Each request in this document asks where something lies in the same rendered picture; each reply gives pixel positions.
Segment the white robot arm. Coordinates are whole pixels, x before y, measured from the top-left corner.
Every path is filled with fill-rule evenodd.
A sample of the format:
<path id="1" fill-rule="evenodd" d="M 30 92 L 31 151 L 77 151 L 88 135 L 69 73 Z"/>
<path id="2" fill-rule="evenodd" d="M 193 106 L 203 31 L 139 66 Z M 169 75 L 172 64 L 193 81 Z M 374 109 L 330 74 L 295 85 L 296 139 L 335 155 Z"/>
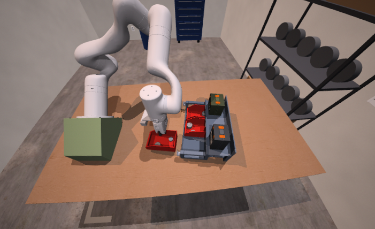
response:
<path id="1" fill-rule="evenodd" d="M 153 5 L 148 11 L 139 0 L 113 0 L 112 6 L 112 27 L 102 38 L 83 43 L 74 52 L 79 64 L 100 71 L 100 74 L 86 76 L 84 116 L 76 118 L 114 118 L 108 116 L 108 81 L 118 70 L 118 62 L 109 54 L 114 54 L 127 45 L 130 39 L 129 24 L 149 36 L 147 71 L 165 79 L 171 86 L 171 95 L 162 94 L 157 85 L 148 85 L 140 90 L 140 98 L 145 107 L 141 126 L 147 126 L 148 121 L 161 122 L 167 114 L 179 113 L 182 88 L 168 67 L 172 30 L 170 11 L 160 4 Z"/>

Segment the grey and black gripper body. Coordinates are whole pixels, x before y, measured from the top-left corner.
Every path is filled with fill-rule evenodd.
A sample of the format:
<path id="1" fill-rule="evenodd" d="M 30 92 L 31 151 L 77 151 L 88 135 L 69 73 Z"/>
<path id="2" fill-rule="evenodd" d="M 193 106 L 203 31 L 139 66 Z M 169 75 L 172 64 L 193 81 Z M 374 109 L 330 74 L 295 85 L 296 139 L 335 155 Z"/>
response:
<path id="1" fill-rule="evenodd" d="M 167 122 L 168 122 L 167 117 L 161 122 L 160 121 L 158 123 L 156 123 L 155 121 L 152 121 L 152 122 L 153 122 L 153 126 L 154 126 L 154 129 L 155 129 L 156 133 L 158 133 L 158 131 L 160 131 L 162 134 L 165 134 L 166 128 L 167 128 Z"/>

